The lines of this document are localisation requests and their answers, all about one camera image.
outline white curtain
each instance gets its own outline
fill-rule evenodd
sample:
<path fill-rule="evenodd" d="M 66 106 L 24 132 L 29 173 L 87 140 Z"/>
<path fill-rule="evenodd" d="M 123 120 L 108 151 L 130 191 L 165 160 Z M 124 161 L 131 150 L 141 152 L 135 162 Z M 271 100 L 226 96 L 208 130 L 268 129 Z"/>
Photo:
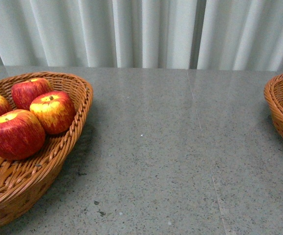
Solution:
<path fill-rule="evenodd" d="M 0 65 L 283 71 L 283 0 L 0 0 Z"/>

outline granite table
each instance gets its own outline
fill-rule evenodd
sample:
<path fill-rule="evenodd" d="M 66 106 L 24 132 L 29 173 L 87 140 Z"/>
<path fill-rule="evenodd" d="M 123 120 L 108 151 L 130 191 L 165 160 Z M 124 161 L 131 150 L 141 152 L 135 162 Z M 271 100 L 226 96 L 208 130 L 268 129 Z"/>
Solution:
<path fill-rule="evenodd" d="M 0 66 L 73 73 L 94 101 L 47 193 L 0 235 L 283 235 L 280 72 Z"/>

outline table surface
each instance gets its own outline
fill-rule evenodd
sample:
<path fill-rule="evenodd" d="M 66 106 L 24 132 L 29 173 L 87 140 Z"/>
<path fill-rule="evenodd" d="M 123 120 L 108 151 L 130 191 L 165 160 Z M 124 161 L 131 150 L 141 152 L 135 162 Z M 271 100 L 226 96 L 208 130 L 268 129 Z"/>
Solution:
<path fill-rule="evenodd" d="M 59 176 L 0 234 L 283 235 L 279 72 L 3 67 L 73 73 L 94 100 Z"/>

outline curtain fold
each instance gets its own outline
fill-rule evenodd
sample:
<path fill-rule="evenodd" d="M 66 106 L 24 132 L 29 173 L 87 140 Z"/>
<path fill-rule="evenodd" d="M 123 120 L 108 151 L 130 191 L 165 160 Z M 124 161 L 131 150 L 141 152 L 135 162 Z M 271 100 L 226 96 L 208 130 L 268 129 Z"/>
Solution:
<path fill-rule="evenodd" d="M 0 0 L 0 65 L 283 71 L 283 0 Z"/>

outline basket rim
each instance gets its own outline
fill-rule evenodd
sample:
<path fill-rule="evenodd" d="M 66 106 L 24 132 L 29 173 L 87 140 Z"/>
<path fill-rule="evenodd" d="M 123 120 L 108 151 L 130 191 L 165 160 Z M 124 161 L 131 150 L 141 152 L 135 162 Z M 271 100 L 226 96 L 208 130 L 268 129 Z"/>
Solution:
<path fill-rule="evenodd" d="M 15 80 L 17 78 L 23 77 L 25 76 L 25 78 L 30 79 L 33 77 L 61 77 L 62 79 L 64 77 L 72 77 L 73 79 L 77 79 L 79 80 L 83 85 L 84 88 L 86 89 L 86 96 L 84 97 L 84 103 L 88 104 L 89 108 L 87 113 L 89 112 L 91 103 L 92 103 L 92 99 L 93 99 L 93 88 L 91 86 L 91 84 L 89 82 L 87 82 L 86 80 L 82 79 L 79 76 L 76 76 L 74 74 L 71 73 L 62 73 L 62 72 L 51 72 L 51 71 L 41 71 L 41 72 L 30 72 L 30 73 L 23 73 L 20 75 L 15 75 L 15 76 L 11 76 L 11 77 L 7 77 L 4 79 L 0 80 L 0 83 L 7 83 L 10 82 L 12 80 Z M 49 174 L 53 169 L 59 167 L 61 164 L 64 163 L 67 155 L 71 152 L 71 150 L 73 149 L 74 146 L 72 146 L 70 148 L 70 150 L 68 150 L 66 153 L 64 153 L 64 157 L 62 157 L 60 160 L 56 159 L 55 156 L 63 149 L 64 145 L 68 142 L 71 141 L 71 139 L 73 138 L 73 130 L 72 127 L 77 127 L 79 124 L 79 117 L 83 117 L 84 116 L 84 123 L 86 121 L 87 118 L 87 113 L 85 113 L 85 105 L 83 105 L 83 103 L 80 104 L 80 106 L 77 109 L 76 115 L 74 117 L 73 123 L 70 125 L 69 130 L 66 131 L 65 135 L 62 136 L 62 139 L 60 140 L 59 143 L 56 144 L 56 146 L 59 147 L 59 150 L 57 151 L 57 147 L 55 147 L 54 149 L 51 150 L 51 152 L 49 153 L 49 156 L 54 156 L 54 158 L 52 158 L 50 161 L 48 161 L 47 165 L 45 167 L 40 167 L 40 169 L 38 169 L 38 167 L 36 168 L 36 171 L 34 171 L 34 178 L 32 178 L 31 176 L 25 180 L 24 182 L 20 182 L 18 183 L 16 186 L 12 187 L 11 189 L 5 188 L 6 186 L 3 186 L 1 188 L 4 188 L 4 192 L 0 193 L 0 201 L 2 200 L 12 200 L 12 198 L 18 196 L 19 194 L 21 194 L 22 192 L 25 191 L 25 189 L 28 186 L 33 186 L 34 184 L 37 184 L 38 182 L 40 182 L 44 176 L 46 176 L 47 174 Z"/>

